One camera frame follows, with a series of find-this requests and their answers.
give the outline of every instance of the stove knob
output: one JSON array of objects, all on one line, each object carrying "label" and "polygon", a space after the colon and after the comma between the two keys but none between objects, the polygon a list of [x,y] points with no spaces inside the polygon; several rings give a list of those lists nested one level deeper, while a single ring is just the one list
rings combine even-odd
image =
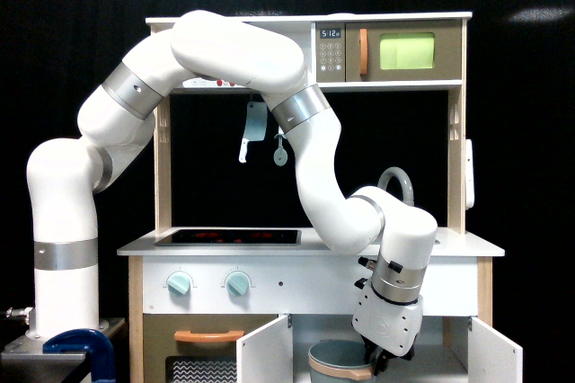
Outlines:
[{"label": "stove knob", "polygon": [[226,278],[226,289],[232,296],[243,296],[250,288],[250,279],[245,272],[235,271]]},{"label": "stove knob", "polygon": [[183,296],[190,291],[191,278],[186,272],[174,272],[168,278],[168,290],[174,296]]}]

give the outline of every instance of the microwave window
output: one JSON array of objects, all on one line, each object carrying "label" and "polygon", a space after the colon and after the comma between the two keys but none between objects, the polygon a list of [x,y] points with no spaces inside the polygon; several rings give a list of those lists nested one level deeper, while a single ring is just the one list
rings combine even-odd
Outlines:
[{"label": "microwave window", "polygon": [[332,28],[329,30],[320,31],[320,39],[340,39],[341,28]]},{"label": "microwave window", "polygon": [[433,68],[435,34],[408,32],[382,34],[379,64],[382,70]]}]

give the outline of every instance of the black backdrop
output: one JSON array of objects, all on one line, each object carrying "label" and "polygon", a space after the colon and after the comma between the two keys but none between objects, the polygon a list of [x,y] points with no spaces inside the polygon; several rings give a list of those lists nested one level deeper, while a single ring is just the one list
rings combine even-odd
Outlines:
[{"label": "black backdrop", "polygon": [[[51,138],[78,137],[80,105],[148,35],[146,17],[198,8],[225,15],[472,11],[467,135],[476,204],[467,228],[507,251],[495,262],[494,325],[526,348],[525,381],[566,370],[575,0],[0,0],[0,309],[33,304],[30,152]],[[525,10],[531,12],[512,18]],[[353,192],[399,165],[414,182],[416,204],[445,224],[446,149],[437,145],[447,123],[438,116],[447,110],[445,94],[380,95],[330,95],[343,124],[336,160],[342,189]],[[293,166],[271,162],[274,130],[250,148],[247,165],[235,162],[248,98],[174,97],[174,157],[181,160],[174,224],[306,224]],[[128,313],[127,262],[116,249],[154,228],[153,182],[148,147],[96,196],[102,316]]]}]

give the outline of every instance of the white countertop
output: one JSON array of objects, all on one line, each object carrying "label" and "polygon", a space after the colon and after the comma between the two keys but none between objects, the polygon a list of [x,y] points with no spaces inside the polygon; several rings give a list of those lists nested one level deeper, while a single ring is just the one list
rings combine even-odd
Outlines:
[{"label": "white countertop", "polygon": [[[152,231],[139,239],[122,246],[118,250],[118,255],[141,255],[141,256],[161,256],[161,255],[285,255],[285,256],[317,256],[333,254],[310,227],[299,228],[302,231],[300,244],[297,245],[169,245],[157,246],[155,242],[176,232],[182,228],[205,228],[215,227],[172,227],[157,235]],[[221,227],[226,229],[247,229],[250,227]],[[265,227],[265,230],[277,228]],[[431,256],[453,256],[453,257],[501,257],[505,251],[498,246],[487,242],[473,233],[459,235],[450,228],[440,227],[437,240],[433,247]],[[379,244],[369,245],[358,255],[377,256]]]}]

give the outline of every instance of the toy kitchen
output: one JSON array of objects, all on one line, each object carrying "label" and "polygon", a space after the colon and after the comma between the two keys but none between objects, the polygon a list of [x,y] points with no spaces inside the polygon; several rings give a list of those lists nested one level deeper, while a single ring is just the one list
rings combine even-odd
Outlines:
[{"label": "toy kitchen", "polygon": [[[128,257],[132,383],[522,381],[521,347],[491,328],[492,259],[505,252],[465,230],[465,211],[473,206],[473,160],[465,137],[471,17],[463,12],[232,18],[297,43],[327,94],[445,94],[447,224],[437,230],[420,286],[422,321],[410,354],[397,354],[384,366],[371,364],[367,371],[365,366],[337,370],[341,374],[330,373],[321,352],[317,361],[312,354],[330,340],[364,343],[352,320],[373,300],[364,287],[377,271],[381,236],[363,251],[340,254],[311,227],[172,225],[168,99],[155,110],[156,229],[118,250]],[[146,23],[156,34],[177,21]],[[203,77],[175,90],[206,96],[241,91],[247,89]]]}]

